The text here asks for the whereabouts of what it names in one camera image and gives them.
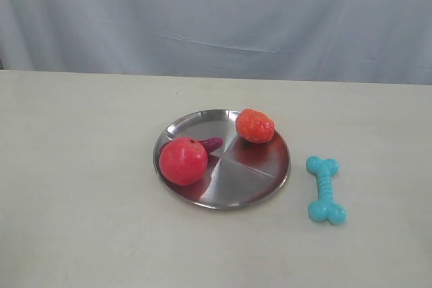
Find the blue dog bone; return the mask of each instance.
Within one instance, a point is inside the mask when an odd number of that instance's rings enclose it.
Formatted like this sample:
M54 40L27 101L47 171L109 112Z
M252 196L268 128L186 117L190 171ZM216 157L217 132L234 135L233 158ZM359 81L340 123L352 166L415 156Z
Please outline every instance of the blue dog bone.
M327 219L334 225L345 222L345 209L335 204L331 187L331 176L338 173L339 163L334 159L323 160L317 156L311 156L306 161L306 170L316 176L318 186L318 200L309 205L309 218L315 222Z

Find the stainless steel plate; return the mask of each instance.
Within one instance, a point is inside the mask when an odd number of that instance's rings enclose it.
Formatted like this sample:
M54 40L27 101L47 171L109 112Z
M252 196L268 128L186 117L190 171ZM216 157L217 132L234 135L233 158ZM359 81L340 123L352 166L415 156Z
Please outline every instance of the stainless steel plate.
M174 121L159 136L153 162L157 175L174 194L199 206L233 209L250 206L272 196L286 182L290 153L284 139L275 132L266 144L246 143L236 132L237 111L199 111ZM197 140L223 138L223 146L209 157L205 176L196 183L180 186L166 180L159 168L162 146L182 136Z

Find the white cloth backdrop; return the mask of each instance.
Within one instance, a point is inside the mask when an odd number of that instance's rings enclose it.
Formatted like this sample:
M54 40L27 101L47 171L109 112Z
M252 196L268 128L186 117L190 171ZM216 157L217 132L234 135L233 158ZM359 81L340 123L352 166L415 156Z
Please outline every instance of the white cloth backdrop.
M0 0L5 69L432 84L432 0Z

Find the toy bone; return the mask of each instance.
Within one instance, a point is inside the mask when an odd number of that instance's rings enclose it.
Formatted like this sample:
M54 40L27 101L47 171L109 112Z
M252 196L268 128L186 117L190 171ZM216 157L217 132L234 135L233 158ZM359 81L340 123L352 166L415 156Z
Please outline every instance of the toy bone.
M331 187L331 176L339 171L339 163L333 159L323 160L317 156L311 156L306 161L306 169L315 175L318 186L318 200L309 205L309 218L315 222L327 219L333 225L345 222L345 209L335 204Z

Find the red apple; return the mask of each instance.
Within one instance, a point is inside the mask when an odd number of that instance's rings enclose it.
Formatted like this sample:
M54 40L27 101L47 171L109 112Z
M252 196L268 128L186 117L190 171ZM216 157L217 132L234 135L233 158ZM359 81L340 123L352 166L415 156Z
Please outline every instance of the red apple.
M204 146L189 137L172 140L163 148L159 158L163 176L177 185L197 182L205 174L208 163Z

